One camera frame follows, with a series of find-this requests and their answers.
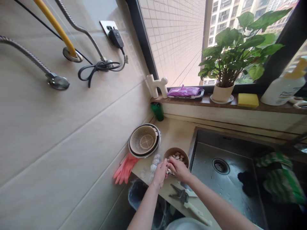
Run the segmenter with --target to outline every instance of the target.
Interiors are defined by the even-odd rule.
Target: black cable
[[[31,10],[29,10],[24,4],[22,4],[18,0],[14,0],[17,2],[19,5],[21,5],[26,11],[28,11],[34,18],[36,18],[40,23],[42,23],[48,30],[50,30],[54,35],[56,35],[59,39],[63,41],[63,39],[56,33],[54,32],[46,23],[44,23],[39,17],[37,17]],[[82,57],[84,57],[85,60],[88,61],[91,65],[93,64],[89,59],[86,58],[79,50],[75,49],[79,54],[81,54]]]
[[[42,23],[48,30],[50,30],[54,35],[56,35],[59,39],[61,39],[63,41],[63,39],[56,33],[54,32],[46,23],[44,23],[39,17],[37,17],[31,10],[29,10],[24,4],[22,4],[19,0],[14,0],[15,2],[17,2],[20,6],[22,6],[26,11],[28,11],[33,17],[35,17],[40,23]],[[110,71],[114,71],[114,72],[119,72],[122,71],[122,69],[125,67],[126,64],[126,55],[125,52],[123,50],[123,48],[120,48],[122,51],[122,54],[124,55],[124,64],[121,67],[121,64],[119,62],[104,62],[104,61],[99,61],[97,62],[97,64],[93,64],[90,60],[88,60],[80,51],[78,51],[77,49],[75,49],[78,53],[80,53],[80,55],[82,57],[84,57],[85,60],[88,61],[88,63],[90,65],[86,65],[84,67],[82,67],[79,71],[78,71],[78,78],[81,81],[89,81],[88,86],[89,88],[91,87],[91,81],[92,81],[92,77],[94,75],[95,72],[97,71],[106,71],[106,70],[110,70]],[[117,66],[114,67],[108,67],[109,65],[112,64],[117,64]],[[83,70],[88,69],[88,68],[93,68],[92,72],[90,73],[90,75],[87,78],[81,78],[81,73]]]
[[[124,67],[125,67],[125,64],[126,64],[126,56],[125,56],[125,52],[123,50],[123,48],[120,48],[121,51],[122,51],[122,54],[124,55],[124,64],[123,66],[121,67],[121,64],[119,62],[104,62],[104,61],[99,61],[97,62],[96,65],[86,65],[86,66],[83,66],[79,71],[78,71],[78,78],[81,80],[81,81],[89,81],[88,83],[88,86],[89,88],[91,87],[91,81],[92,81],[92,77],[94,75],[95,72],[98,72],[98,71],[106,71],[106,70],[110,70],[110,71],[114,71],[114,72],[119,72],[121,71]],[[114,66],[114,67],[108,67],[109,65],[113,65],[113,64],[117,64],[117,66]],[[92,72],[90,73],[90,75],[87,77],[87,78],[82,78],[81,77],[81,73],[83,70],[85,69],[88,69],[88,68],[93,68]]]

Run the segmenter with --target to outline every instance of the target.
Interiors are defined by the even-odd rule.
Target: green striped towel
[[[268,173],[264,188],[271,193],[277,203],[306,204],[306,196],[294,174],[286,169],[276,169]]]
[[[283,165],[286,165],[289,167],[289,169],[292,170],[293,164],[289,160],[289,158],[279,152],[272,152],[269,153],[259,159],[256,159],[256,166],[257,167],[266,167],[274,162],[279,162]]]

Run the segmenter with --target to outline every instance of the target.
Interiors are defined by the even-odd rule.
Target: potted plant
[[[203,79],[209,77],[218,79],[214,86],[212,99],[217,102],[227,102],[233,91],[235,80],[240,73],[249,73],[253,80],[260,78],[264,72],[263,63],[269,55],[274,54],[282,44],[272,44],[275,34],[257,34],[265,32],[267,27],[290,10],[269,11],[254,21],[254,14],[243,13],[238,17],[243,33],[229,27],[216,35],[217,46],[202,51],[203,58],[199,66],[204,68],[198,73]]]

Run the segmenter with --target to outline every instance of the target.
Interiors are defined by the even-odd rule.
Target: trash can
[[[148,186],[139,178],[132,182],[128,192],[128,201],[135,210],[139,208],[147,188]],[[164,230],[167,225],[168,215],[166,201],[161,196],[158,196],[152,230]]]

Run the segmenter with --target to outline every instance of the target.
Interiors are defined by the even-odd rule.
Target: power plug
[[[112,29],[109,32],[109,38],[113,45],[116,46],[116,48],[123,50],[124,42],[122,40],[122,37],[117,29]]]

